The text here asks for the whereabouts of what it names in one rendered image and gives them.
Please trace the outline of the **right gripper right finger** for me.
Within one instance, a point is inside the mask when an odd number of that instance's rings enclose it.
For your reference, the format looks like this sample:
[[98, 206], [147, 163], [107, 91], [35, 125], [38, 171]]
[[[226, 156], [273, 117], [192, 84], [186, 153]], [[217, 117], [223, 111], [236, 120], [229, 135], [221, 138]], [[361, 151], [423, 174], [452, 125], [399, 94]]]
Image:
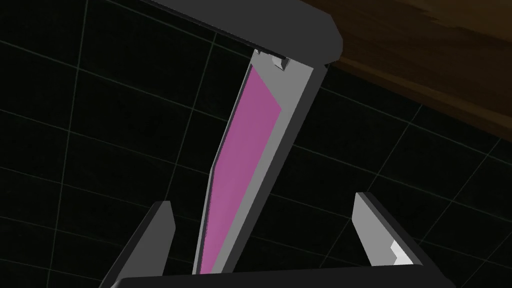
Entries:
[[372, 266], [421, 265], [385, 209], [363, 192], [355, 194], [351, 221]]

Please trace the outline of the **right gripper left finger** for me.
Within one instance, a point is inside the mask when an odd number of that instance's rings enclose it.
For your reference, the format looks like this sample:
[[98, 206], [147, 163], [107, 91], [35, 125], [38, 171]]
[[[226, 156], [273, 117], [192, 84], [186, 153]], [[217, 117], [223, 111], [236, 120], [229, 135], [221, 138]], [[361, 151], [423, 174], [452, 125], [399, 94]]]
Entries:
[[155, 202], [100, 284], [101, 288], [142, 288], [161, 277], [176, 231], [169, 201]]

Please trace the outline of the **grey table with pink panel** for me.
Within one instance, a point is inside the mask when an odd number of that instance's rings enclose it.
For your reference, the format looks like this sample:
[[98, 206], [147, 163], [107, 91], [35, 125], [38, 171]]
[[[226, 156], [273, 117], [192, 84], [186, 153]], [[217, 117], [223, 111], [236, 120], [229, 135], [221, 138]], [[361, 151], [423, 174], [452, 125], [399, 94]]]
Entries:
[[208, 178], [194, 274], [233, 271], [343, 40], [302, 0], [144, 0], [253, 48]]

